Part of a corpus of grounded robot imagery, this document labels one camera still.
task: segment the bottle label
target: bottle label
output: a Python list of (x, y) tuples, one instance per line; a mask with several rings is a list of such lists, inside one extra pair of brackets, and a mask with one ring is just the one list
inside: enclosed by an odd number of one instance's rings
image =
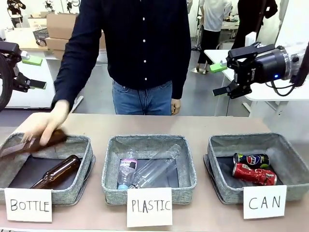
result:
[(120, 161), (120, 167), (128, 167), (136, 170), (136, 166), (137, 166), (136, 159), (125, 158)]

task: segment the red can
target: red can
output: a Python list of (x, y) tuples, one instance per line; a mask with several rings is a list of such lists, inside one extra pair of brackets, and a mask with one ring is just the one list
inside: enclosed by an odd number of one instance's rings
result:
[(270, 170), (251, 169), (246, 164), (236, 163), (233, 176), (237, 179), (250, 181), (256, 185), (276, 185), (277, 175)]

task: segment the bottle neck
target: bottle neck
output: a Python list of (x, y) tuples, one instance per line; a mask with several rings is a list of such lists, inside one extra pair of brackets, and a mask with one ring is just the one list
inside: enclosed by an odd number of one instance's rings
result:
[(44, 189), (48, 186), (49, 181), (44, 179), (39, 180), (36, 184), (34, 184), (31, 189)]

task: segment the dark navy shirt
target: dark navy shirt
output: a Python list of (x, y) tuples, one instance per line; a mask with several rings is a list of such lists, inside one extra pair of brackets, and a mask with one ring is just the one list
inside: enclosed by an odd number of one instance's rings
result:
[(53, 103), (74, 99), (94, 68), (104, 31), (108, 71), (119, 84), (147, 89), (172, 81), (180, 99), (191, 55), (186, 0), (83, 0), (55, 80)]

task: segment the basket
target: basket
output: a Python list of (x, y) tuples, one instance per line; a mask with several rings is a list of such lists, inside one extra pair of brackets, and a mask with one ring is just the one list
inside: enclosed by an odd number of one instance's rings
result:
[(278, 177), (277, 185), (287, 186), (287, 201), (296, 201), (309, 190), (309, 168), (291, 144), (280, 134), (259, 133), (217, 135), (209, 138), (208, 158), (219, 194), (225, 203), (243, 203), (244, 186), (253, 183), (237, 180), (226, 171), (226, 161), (235, 153), (267, 154), (271, 169)]
[[(22, 133), (14, 133), (6, 139), (1, 149), (18, 145)], [(0, 161), (0, 204), (5, 204), (5, 188), (30, 188), (42, 178), (44, 173), (70, 155), (82, 159), (79, 170), (60, 186), (52, 190), (54, 205), (75, 204), (80, 198), (81, 188), (95, 162), (90, 139), (85, 136), (69, 135), (64, 144), (50, 147), (41, 152), (20, 154), (13, 159)]]
[(47, 28), (35, 30), (33, 32), (33, 35), (36, 41), (37, 40), (45, 41), (45, 39), (49, 37)]
[(197, 175), (187, 140), (177, 135), (117, 135), (109, 140), (102, 173), (102, 187), (106, 203), (124, 205), (127, 202), (127, 191), (117, 189), (117, 177), (120, 160), (125, 158), (126, 151), (133, 147), (137, 159), (150, 159), (163, 147), (178, 144), (182, 148), (176, 158), (178, 188), (172, 188), (173, 204), (189, 204), (193, 189), (197, 185)]

